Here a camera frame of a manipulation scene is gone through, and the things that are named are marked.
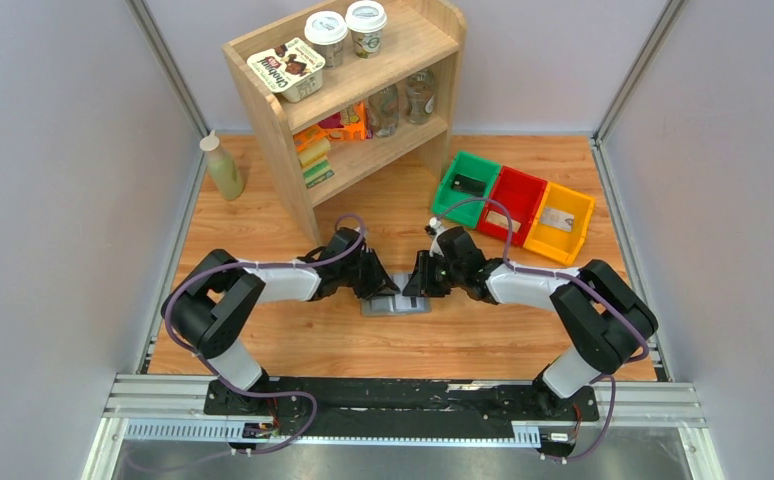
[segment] yogurt cup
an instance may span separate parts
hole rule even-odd
[[[322,88],[325,59],[296,37],[250,56],[246,63],[272,93],[295,103]]]
[[[325,58],[327,69],[343,64],[343,40],[348,34],[349,27],[337,12],[316,12],[305,23],[305,38]]]
[[[355,55],[372,58],[381,51],[381,34],[387,24],[387,13],[378,2],[362,0],[349,5],[346,25],[352,31]]]

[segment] yellow bin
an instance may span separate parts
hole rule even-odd
[[[593,216],[595,206],[595,198],[549,182],[523,248],[564,265],[572,265],[584,245],[587,225],[590,223],[590,217]],[[540,220],[547,208],[572,215],[572,231],[567,232],[541,223]]]

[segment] shelf board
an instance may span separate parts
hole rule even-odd
[[[446,121],[435,115],[424,125],[402,120],[392,137],[332,142],[328,163],[334,176],[308,189],[311,202],[319,205],[448,129]]]
[[[387,25],[377,56],[356,56],[350,34],[345,40],[343,66],[323,70],[318,92],[298,103],[281,99],[293,133],[459,50],[457,41],[404,2],[385,2],[384,9]]]

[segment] white wall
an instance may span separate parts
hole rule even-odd
[[[668,363],[774,478],[774,2],[688,2],[608,149]]]
[[[316,1],[147,0],[207,122],[238,131],[250,127],[221,45]],[[457,130],[585,132],[598,127],[665,1],[454,3],[469,26]]]
[[[197,158],[124,2],[0,0],[0,479],[80,476]]]

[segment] perforated metal strip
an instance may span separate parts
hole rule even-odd
[[[192,442],[243,442],[245,422],[232,420],[134,419],[125,433],[125,440],[175,440]],[[321,437],[304,436],[298,443],[310,445],[382,445],[430,447],[540,447],[537,427],[514,425],[513,438],[397,438],[397,437]],[[273,442],[287,437],[275,437]],[[249,440],[265,443],[266,440]]]

